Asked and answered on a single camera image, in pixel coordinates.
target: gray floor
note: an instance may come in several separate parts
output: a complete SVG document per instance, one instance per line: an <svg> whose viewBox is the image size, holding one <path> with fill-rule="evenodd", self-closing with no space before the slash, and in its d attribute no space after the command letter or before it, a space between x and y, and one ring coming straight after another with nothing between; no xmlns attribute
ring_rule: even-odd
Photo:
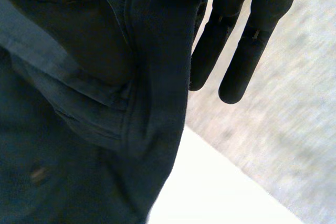
<svg viewBox="0 0 336 224"><path fill-rule="evenodd" d="M190 93L187 125L304 223L336 223L336 0L295 0L245 97L227 105L218 87L250 1L206 86Z"/></svg>

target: button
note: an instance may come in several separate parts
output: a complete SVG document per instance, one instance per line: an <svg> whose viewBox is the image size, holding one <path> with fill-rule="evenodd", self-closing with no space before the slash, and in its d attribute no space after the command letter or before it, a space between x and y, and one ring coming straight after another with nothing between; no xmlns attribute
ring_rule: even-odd
<svg viewBox="0 0 336 224"><path fill-rule="evenodd" d="M34 164L30 171L30 180L35 186L44 184L50 176L50 169L39 164Z"/></svg>

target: white surface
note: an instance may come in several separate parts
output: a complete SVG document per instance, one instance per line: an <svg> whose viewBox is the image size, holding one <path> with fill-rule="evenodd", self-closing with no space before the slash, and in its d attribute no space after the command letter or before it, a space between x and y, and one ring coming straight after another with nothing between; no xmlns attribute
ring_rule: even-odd
<svg viewBox="0 0 336 224"><path fill-rule="evenodd" d="M149 224L302 224L228 159L185 128Z"/></svg>

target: gloved hand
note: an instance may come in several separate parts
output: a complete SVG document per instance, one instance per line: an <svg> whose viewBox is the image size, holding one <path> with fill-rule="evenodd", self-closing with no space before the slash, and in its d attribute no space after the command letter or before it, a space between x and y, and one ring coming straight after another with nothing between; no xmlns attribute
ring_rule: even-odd
<svg viewBox="0 0 336 224"><path fill-rule="evenodd" d="M111 85L133 78L135 60L107 0L9 0L92 76Z"/></svg>
<svg viewBox="0 0 336 224"><path fill-rule="evenodd" d="M276 24L293 1L252 1L250 17L219 88L219 97L223 102L233 104L243 97ZM200 10L196 31L204 17L207 0L202 2L204 9ZM235 27L243 3L244 0L213 1L211 16L192 55L191 91L202 88L208 79Z"/></svg>

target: dark jacket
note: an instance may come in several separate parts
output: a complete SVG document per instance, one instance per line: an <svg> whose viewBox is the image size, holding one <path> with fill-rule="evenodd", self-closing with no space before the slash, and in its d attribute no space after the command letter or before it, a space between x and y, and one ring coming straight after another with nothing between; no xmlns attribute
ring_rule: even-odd
<svg viewBox="0 0 336 224"><path fill-rule="evenodd" d="M110 86L0 0L0 223L144 223L181 139L199 0L109 0L138 68Z"/></svg>

